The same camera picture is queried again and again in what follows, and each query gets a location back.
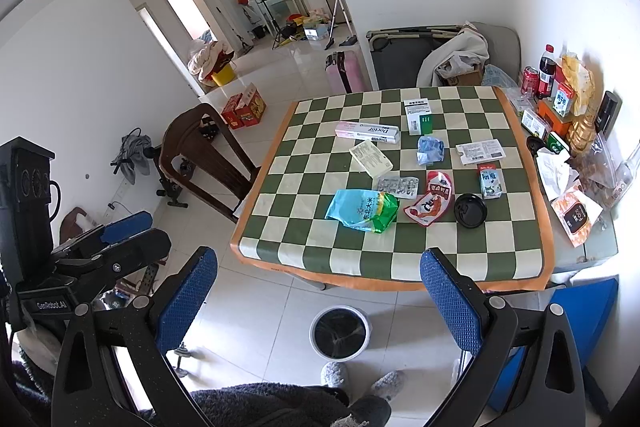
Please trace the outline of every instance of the white blanket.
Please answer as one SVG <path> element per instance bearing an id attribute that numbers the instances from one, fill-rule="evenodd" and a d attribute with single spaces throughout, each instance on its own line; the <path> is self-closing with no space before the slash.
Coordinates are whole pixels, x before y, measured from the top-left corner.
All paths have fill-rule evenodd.
<path id="1" fill-rule="evenodd" d="M 438 68 L 444 78 L 450 78 L 458 74 L 471 73 L 475 64 L 478 64 L 482 70 L 487 60 L 489 60 L 489 50 L 486 39 L 475 26 L 466 22 L 458 35 L 432 51 L 424 59 L 415 85 L 416 87 L 438 87 L 440 85 Z"/>

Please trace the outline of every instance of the green and white checkered tablecloth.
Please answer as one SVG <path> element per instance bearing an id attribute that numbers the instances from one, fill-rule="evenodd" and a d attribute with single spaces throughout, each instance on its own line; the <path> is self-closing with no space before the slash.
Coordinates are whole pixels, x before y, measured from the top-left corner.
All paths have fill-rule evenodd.
<path id="1" fill-rule="evenodd" d="M 444 141 L 443 162 L 417 163 L 418 136 L 408 133 L 403 100 L 428 98 L 433 136 Z M 459 225 L 453 205 L 430 227 L 406 217 L 401 200 L 398 222 L 383 233 L 348 229 L 324 219 L 336 190 L 372 188 L 349 149 L 357 141 L 335 136 L 340 120 L 397 125 L 398 144 L 377 143 L 394 165 L 392 173 L 420 180 L 440 170 L 453 180 L 456 197 L 479 193 L 476 165 L 463 166 L 456 145 L 496 138 L 506 152 L 497 164 L 503 194 L 486 201 L 488 217 L 477 229 Z M 368 279 L 416 282 L 420 255 L 439 247 L 462 275 L 476 281 L 538 277 L 543 269 L 540 229 L 529 181 L 516 140 L 491 87 L 426 87 L 353 93 L 298 103 L 242 231 L 242 255 L 306 271 Z"/>

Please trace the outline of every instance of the wooden chair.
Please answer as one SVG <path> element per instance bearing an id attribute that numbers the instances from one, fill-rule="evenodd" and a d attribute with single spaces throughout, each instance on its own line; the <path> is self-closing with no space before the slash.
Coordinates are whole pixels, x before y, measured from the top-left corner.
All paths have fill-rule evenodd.
<path id="1" fill-rule="evenodd" d="M 200 133 L 198 128 L 200 127 L 202 117 L 205 115 L 210 116 L 217 124 L 222 136 L 225 137 L 231 149 L 233 149 L 242 164 L 249 171 L 249 179 L 229 163 L 220 152 L 214 149 L 212 144 Z M 212 206 L 219 211 L 220 214 L 228 217 L 228 219 L 231 219 L 234 223 L 238 222 L 238 218 L 234 216 L 234 211 L 231 208 L 214 198 L 201 187 L 195 185 L 186 177 L 180 175 L 180 172 L 174 169 L 172 161 L 179 155 L 184 156 L 194 163 L 196 167 L 199 167 L 225 185 L 239 201 L 244 200 L 254 185 L 260 168 L 254 165 L 238 143 L 238 140 L 236 140 L 229 130 L 225 121 L 208 103 L 201 103 L 193 109 L 182 113 L 169 125 L 162 139 L 160 167 L 167 176 L 192 192 L 198 199 Z"/>

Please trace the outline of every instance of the white tissue paper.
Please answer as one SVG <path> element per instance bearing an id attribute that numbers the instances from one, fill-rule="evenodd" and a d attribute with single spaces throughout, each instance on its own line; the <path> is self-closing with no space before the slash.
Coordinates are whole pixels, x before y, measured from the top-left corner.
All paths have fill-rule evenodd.
<path id="1" fill-rule="evenodd" d="M 571 155 L 566 150 L 559 154 L 554 154 L 548 149 L 538 151 L 538 172 L 549 201 L 559 198 L 578 179 L 578 171 L 566 163 L 569 158 Z"/>

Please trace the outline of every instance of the power strip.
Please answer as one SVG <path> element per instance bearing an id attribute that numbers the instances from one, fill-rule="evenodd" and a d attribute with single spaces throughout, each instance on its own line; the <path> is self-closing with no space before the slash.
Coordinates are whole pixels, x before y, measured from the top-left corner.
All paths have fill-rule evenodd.
<path id="1" fill-rule="evenodd" d="M 122 183 L 120 184 L 120 187 L 118 187 L 118 190 L 116 190 L 116 193 L 113 195 L 113 198 L 111 198 L 110 203 L 113 203 L 113 201 L 122 201 L 124 199 L 125 194 L 127 193 L 127 190 L 129 190 L 130 186 L 131 184 L 127 182 L 126 178 L 123 177 Z M 106 225 L 113 220 L 113 215 L 116 213 L 118 207 L 119 205 L 117 205 L 116 208 L 111 208 L 107 206 L 107 210 L 102 216 L 103 224 Z"/>

